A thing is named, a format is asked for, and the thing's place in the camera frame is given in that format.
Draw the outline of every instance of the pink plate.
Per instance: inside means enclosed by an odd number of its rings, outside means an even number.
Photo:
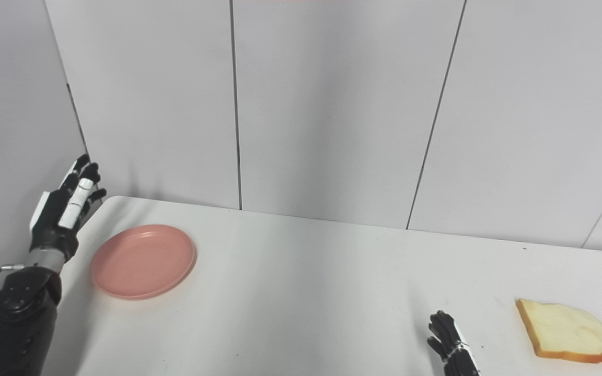
[[[91,280],[123,299],[155,297],[173,288],[192,268],[196,250],[181,230],[165,225],[126,229],[97,250]]]

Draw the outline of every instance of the white wall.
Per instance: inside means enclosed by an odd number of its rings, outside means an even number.
[[[235,0],[240,143],[228,0],[48,7],[112,193],[403,227],[461,2]],[[468,0],[423,171],[411,229],[602,249],[602,2]]]
[[[406,228],[463,4],[234,2],[243,209]]]
[[[238,208],[229,0],[48,0],[111,195]]]
[[[469,0],[410,228],[580,247],[601,213],[602,2]]]
[[[0,0],[0,265],[29,247],[29,218],[84,147],[43,0]]]

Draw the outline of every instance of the robotic arm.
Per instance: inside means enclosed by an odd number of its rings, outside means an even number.
[[[0,273],[13,271],[0,289],[0,376],[41,374],[62,297],[60,271],[76,254],[76,234],[91,205],[106,195],[92,189],[98,168],[83,155],[58,190],[43,193],[26,261],[0,267]]]
[[[475,358],[452,316],[439,310],[431,315],[429,329],[433,335],[428,345],[440,355],[445,376],[480,376]]]

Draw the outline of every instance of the robotic hand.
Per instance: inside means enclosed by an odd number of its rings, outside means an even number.
[[[445,376],[479,376],[470,347],[449,314],[439,310],[431,315],[429,329],[433,335],[427,340],[444,362]]]
[[[98,165],[79,157],[58,190],[44,192],[31,220],[31,246],[24,264],[0,290],[0,376],[38,376],[50,348],[57,304],[62,297],[60,271],[76,254],[76,234],[93,202],[106,190],[95,190]]]

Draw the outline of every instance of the bread slice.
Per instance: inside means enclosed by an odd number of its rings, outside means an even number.
[[[602,362],[602,323],[592,314],[562,304],[517,300],[538,357]]]

